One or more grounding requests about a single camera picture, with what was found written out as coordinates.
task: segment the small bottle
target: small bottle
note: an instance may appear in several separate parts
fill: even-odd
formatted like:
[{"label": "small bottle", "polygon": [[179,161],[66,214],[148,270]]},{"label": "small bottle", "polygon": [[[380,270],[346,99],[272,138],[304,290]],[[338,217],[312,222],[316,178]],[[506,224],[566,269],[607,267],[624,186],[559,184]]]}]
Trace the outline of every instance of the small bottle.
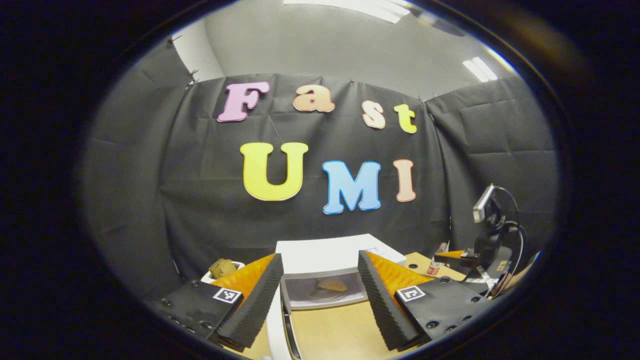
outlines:
[{"label": "small bottle", "polygon": [[436,250],[436,252],[433,254],[433,257],[431,258],[431,265],[429,266],[429,270],[427,270],[428,275],[435,276],[438,273],[438,270],[440,269],[440,267],[442,267],[443,263],[439,263],[435,261],[436,259],[435,254],[438,254],[441,252],[447,252],[447,246],[448,246],[447,243],[441,243],[438,250]]}]

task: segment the ceiling light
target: ceiling light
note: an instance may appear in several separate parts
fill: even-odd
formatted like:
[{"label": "ceiling light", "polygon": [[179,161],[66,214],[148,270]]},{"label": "ceiling light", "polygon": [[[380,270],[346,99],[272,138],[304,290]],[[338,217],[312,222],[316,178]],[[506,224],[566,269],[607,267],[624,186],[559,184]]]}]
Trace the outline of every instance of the ceiling light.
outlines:
[{"label": "ceiling light", "polygon": [[397,23],[400,18],[409,13],[409,10],[387,0],[283,0],[282,3],[284,5],[309,4],[335,6],[365,13],[392,24]]},{"label": "ceiling light", "polygon": [[498,77],[489,69],[488,66],[482,61],[482,59],[476,57],[472,60],[467,60],[462,63],[462,65],[466,66],[469,71],[473,72],[474,75],[481,82],[485,83],[489,80],[497,80]]}]

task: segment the foam letter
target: foam letter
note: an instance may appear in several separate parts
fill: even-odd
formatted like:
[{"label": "foam letter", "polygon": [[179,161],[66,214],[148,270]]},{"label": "foam letter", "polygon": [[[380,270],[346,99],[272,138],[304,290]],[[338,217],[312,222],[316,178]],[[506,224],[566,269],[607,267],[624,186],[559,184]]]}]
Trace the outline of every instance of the foam letter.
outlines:
[{"label": "foam letter", "polygon": [[377,102],[373,102],[371,100],[365,100],[362,102],[362,118],[364,119],[364,123],[369,127],[373,127],[374,129],[382,129],[385,127],[385,117],[382,116],[382,106]]},{"label": "foam letter", "polygon": [[411,182],[411,168],[413,162],[411,160],[395,160],[394,166],[398,169],[398,194],[396,200],[399,202],[408,202],[415,199],[413,185]]},{"label": "foam letter", "polygon": [[243,105],[246,104],[247,109],[253,109],[258,104],[258,91],[251,91],[247,94],[246,91],[249,89],[256,89],[264,94],[269,91],[269,83],[263,81],[261,83],[229,84],[225,110],[218,115],[219,122],[246,119],[247,113],[242,111]]},{"label": "foam letter", "polygon": [[411,124],[411,118],[415,117],[415,113],[409,110],[407,104],[398,105],[394,108],[398,112],[398,118],[400,120],[400,127],[407,133],[413,134],[418,128]]},{"label": "foam letter", "polygon": [[267,180],[267,155],[273,151],[270,143],[251,142],[240,146],[244,155],[244,188],[249,195],[264,201],[287,200],[302,187],[302,155],[309,150],[304,143],[288,142],[281,146],[287,154],[287,180],[281,185]]},{"label": "foam letter", "polygon": [[380,207],[378,200],[378,172],[380,164],[366,161],[360,167],[356,180],[353,180],[347,165],[342,161],[327,161],[322,169],[329,176],[329,201],[323,208],[325,214],[342,213],[344,206],[340,203],[340,195],[349,210],[356,208],[360,194],[362,200],[358,204],[360,210],[373,210]]},{"label": "foam letter", "polygon": [[299,95],[293,99],[293,107],[300,111],[320,111],[328,113],[335,109],[331,102],[331,92],[322,85],[304,85],[296,90]]}]

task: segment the orange object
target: orange object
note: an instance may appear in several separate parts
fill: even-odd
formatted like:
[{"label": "orange object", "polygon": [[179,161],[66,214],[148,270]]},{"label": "orange object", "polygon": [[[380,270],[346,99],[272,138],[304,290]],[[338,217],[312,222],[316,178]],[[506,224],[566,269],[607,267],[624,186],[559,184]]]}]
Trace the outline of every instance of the orange object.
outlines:
[{"label": "orange object", "polygon": [[251,291],[253,291],[255,284],[260,280],[260,277],[273,259],[273,256],[275,256],[275,254],[258,259],[253,263],[247,264],[232,272],[231,274],[215,280],[211,284],[230,290],[241,291],[242,295],[244,295],[244,299],[242,300],[242,303],[240,303],[240,306],[242,306]]},{"label": "orange object", "polygon": [[432,277],[417,274],[402,265],[398,265],[391,260],[383,258],[382,256],[373,254],[369,251],[365,252],[369,256],[369,259],[371,259],[373,266],[375,266],[382,283],[389,292],[389,295],[391,295],[391,298],[394,299],[394,302],[396,302],[396,305],[398,306],[398,301],[394,296],[397,290],[433,280]]}]

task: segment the ceiling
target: ceiling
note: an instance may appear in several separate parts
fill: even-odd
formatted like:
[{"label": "ceiling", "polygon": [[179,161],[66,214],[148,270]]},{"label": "ceiling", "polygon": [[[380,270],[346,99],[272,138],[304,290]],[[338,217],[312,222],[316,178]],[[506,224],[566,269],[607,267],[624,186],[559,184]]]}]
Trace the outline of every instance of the ceiling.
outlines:
[{"label": "ceiling", "polygon": [[477,84],[462,64],[476,56],[498,77],[510,75],[472,36],[448,34],[412,14],[391,24],[331,6],[240,0],[207,15],[204,28],[224,76],[338,76],[430,99]]}]

